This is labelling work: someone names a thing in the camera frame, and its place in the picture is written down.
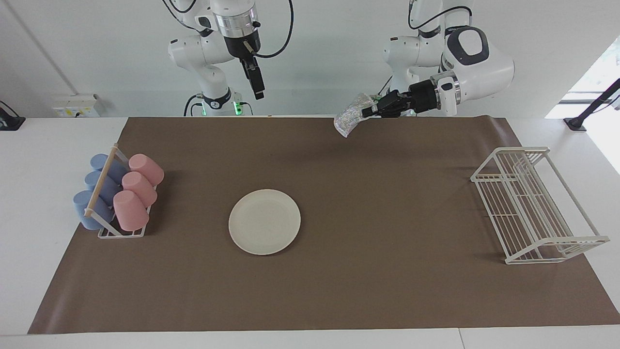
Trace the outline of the silver glitter sponge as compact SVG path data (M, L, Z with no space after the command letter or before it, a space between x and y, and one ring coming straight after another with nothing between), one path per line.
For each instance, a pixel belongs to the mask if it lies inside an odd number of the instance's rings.
M369 95L358 94L343 111L334 117L334 128L341 136L347 138L360 122L368 118L368 116L363 116L363 109L371 108L372 110L373 106L374 100Z

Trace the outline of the cream round plate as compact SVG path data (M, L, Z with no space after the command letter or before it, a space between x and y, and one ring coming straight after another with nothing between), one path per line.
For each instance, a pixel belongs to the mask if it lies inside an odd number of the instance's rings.
M252 255L277 254L296 239L301 211L286 193L255 190L241 197L230 212L228 230L235 245Z

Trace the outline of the pink plastic cup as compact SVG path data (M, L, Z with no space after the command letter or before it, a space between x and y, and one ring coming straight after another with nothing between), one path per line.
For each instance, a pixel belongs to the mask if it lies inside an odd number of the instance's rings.
M133 155L128 165L133 172L141 173L149 181L151 186L160 185L165 177L165 172L160 165L143 153Z
M122 186L124 190L134 192L142 201L144 207L150 207L157 200L157 192L155 187L151 185L148 179L139 172L128 172L122 177Z
M122 190L115 194L113 207L118 223L124 231L137 231L148 224L149 214L133 191Z

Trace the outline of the blue plastic cup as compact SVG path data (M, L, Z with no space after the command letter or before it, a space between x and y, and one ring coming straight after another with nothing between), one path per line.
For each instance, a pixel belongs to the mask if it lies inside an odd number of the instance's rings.
M103 171L104 165L107 162L108 155L104 153L99 153L91 158L90 165L91 168L95 171ZM113 159L111 162L110 168L107 171L107 176L110 177L117 185L122 184L122 179L124 175L128 173L127 168L124 164L118 159Z
M73 205L75 206L75 210L78 214L79 220L82 223L83 227L87 230L100 230L104 228L98 221L96 221L93 217L85 217L86 208L93 194L92 190L82 190L75 194L73 197ZM94 206L94 211L99 214L104 221L107 223L111 223L113 221L113 211L107 204L103 201L101 197L97 197L97 201Z
M108 207L113 206L114 196L121 192L122 188L113 181L109 176L102 175L100 171L93 171L87 174L84 178L84 183L88 190L95 190L95 186L99 182L99 179L103 179L102 188L99 192L99 197L106 203Z

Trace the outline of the brown table mat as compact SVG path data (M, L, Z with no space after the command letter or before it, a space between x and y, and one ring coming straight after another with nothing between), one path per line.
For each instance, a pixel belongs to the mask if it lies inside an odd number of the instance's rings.
M285 331L620 323L584 256L506 265L474 170L519 146L502 118L131 118L119 138L166 172L146 234L78 227L29 333ZM285 250L230 237L235 203L279 190Z

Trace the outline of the bright window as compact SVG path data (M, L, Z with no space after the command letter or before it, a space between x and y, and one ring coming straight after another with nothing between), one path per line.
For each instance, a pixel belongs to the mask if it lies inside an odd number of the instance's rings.
M545 118L577 117L618 78L620 78L620 35L565 93Z

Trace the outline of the white cup holder rack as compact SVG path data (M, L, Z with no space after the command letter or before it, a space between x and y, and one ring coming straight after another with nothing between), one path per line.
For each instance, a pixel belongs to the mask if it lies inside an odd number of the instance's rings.
M129 158L127 158L127 156L120 150L117 143L111 147L110 151L106 155L108 155L108 159L104 165L102 175L104 176L107 175L107 171L110 168L111 162L115 158L124 164L128 172L132 172L132 170L130 169L130 166L128 165ZM97 197L99 197L99 192L102 188L102 181L103 181L102 178L99 179L99 182L95 186L95 190L93 191L91 199L85 210L85 217L93 217L96 221L98 221L104 227L104 228L101 228L100 230L95 230L97 231L97 236L101 239L122 239L122 238L143 237L146 233L146 228L148 227L149 222L147 223L146 227L140 230L133 231L133 232L127 232L127 231L124 231L120 227L120 224L118 223L117 216L115 214L113 206L110 207L114 214L113 221L111 221L111 223L107 223L106 221L104 221L104 219L102 219L102 217L100 217L99 214L97 214L94 211L94 206L97 201ZM149 214L149 219L150 219L150 211L151 211L152 206L146 207L146 211Z

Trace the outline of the white wall power outlet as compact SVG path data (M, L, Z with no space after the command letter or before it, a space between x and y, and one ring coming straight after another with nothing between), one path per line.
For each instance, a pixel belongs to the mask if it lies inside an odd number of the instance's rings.
M54 95L52 110L56 117L101 117L100 102L95 94Z

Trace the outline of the black table clamp mount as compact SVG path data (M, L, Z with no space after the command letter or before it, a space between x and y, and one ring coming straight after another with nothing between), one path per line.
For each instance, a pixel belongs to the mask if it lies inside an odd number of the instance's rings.
M16 131L25 120L9 104L0 100L0 131Z

